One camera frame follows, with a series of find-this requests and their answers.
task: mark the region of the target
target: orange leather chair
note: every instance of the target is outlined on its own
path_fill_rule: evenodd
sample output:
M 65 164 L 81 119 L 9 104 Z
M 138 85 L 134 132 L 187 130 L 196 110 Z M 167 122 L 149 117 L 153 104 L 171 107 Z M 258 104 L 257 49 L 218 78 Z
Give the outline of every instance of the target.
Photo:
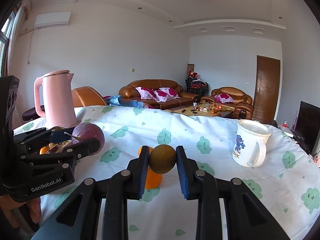
M 167 102 L 156 102 L 151 99 L 141 99 L 141 96 L 136 90 L 136 87 L 145 87 L 152 90 L 156 90 L 163 87 L 172 87 L 180 98 L 172 99 Z M 122 97 L 122 101 L 131 101 L 137 100 L 142 101 L 154 108 L 166 110 L 174 107 L 179 106 L 186 106 L 191 105 L 197 99 L 200 99 L 199 95 L 183 92 L 182 86 L 180 86 L 177 82 L 168 79 L 143 79 L 143 80 L 136 80 L 128 84 L 127 86 L 123 87 L 119 91 L 119 95 Z
M 74 107 L 107 105 L 103 97 L 92 87 L 79 87 L 71 92 Z
M 211 96 L 201 98 L 202 102 L 216 103 L 214 96 L 228 94 L 235 101 L 234 103 L 223 103 L 223 106 L 229 106 L 233 111 L 233 118 L 239 119 L 239 114 L 245 114 L 245 119 L 252 119 L 253 105 L 252 97 L 245 92 L 234 87 L 221 87 L 211 91 Z

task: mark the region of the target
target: pink floral pillow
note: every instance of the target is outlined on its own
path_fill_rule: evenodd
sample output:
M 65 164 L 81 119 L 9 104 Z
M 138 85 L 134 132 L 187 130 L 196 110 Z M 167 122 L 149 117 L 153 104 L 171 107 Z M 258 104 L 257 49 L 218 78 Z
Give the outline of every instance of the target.
M 159 88 L 159 90 L 167 93 L 169 96 L 172 97 L 172 99 L 180 98 L 177 92 L 173 88 Z
M 157 97 L 157 102 L 166 102 L 173 99 L 172 96 L 168 95 L 166 92 L 163 92 L 161 90 L 154 90 L 154 92 Z
M 234 103 L 234 102 L 235 102 L 235 101 L 232 99 L 232 97 L 229 96 L 228 94 L 216 95 L 216 96 L 214 96 L 214 99 L 215 99 L 218 103 L 228 103 L 228 102 Z
M 136 90 L 138 90 L 141 99 L 152 99 L 154 101 L 157 101 L 156 95 L 153 90 L 145 87 L 137 87 Z

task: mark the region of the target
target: mug handle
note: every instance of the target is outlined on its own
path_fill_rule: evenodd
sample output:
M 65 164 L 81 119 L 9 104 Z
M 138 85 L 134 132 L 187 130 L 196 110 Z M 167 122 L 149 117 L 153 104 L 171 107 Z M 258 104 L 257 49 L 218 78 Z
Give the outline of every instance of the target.
M 266 145 L 263 140 L 257 140 L 257 144 L 259 146 L 259 156 L 255 162 L 248 162 L 248 165 L 253 168 L 259 167 L 263 163 L 267 153 Z

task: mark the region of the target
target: chair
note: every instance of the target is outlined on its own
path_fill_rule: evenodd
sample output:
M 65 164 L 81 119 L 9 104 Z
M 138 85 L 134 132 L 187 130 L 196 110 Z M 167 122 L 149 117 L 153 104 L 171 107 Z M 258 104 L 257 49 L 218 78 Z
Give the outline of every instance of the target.
M 201 101 L 216 103 L 214 96 L 219 94 L 228 94 L 235 101 L 234 103 L 222 103 L 223 106 L 228 106 L 234 111 L 234 119 L 242 118 L 244 115 L 245 119 L 250 120 L 252 118 L 252 97 L 238 88 L 221 87 L 218 89 L 214 89 L 211 91 L 211 96 L 204 96 L 201 98 Z
M 201 93 L 200 93 L 201 87 L 196 85 L 191 85 L 189 77 L 186 79 L 186 86 L 187 86 L 188 93 L 192 93 L 192 90 L 194 90 L 195 94 L 201 96 Z
M 207 96 L 209 94 L 209 84 L 207 82 L 202 83 L 201 86 L 201 97 Z

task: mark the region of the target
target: curtain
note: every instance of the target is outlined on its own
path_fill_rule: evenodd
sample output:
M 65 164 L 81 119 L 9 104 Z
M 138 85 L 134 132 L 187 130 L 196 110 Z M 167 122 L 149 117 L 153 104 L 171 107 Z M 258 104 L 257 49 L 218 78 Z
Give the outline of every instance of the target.
M 22 27 L 24 20 L 28 20 L 31 8 L 32 8 L 31 0 L 22 0 L 21 5 L 17 11 L 16 17 L 14 18 L 11 35 L 9 38 L 9 44 L 8 44 L 8 57 L 7 57 L 7 65 L 6 65 L 7 75 L 10 75 L 10 67 L 12 65 L 14 46 L 19 36 L 20 29 Z M 17 108 L 15 107 L 12 114 L 13 129 L 21 125 L 22 125 L 22 120 L 19 116 Z

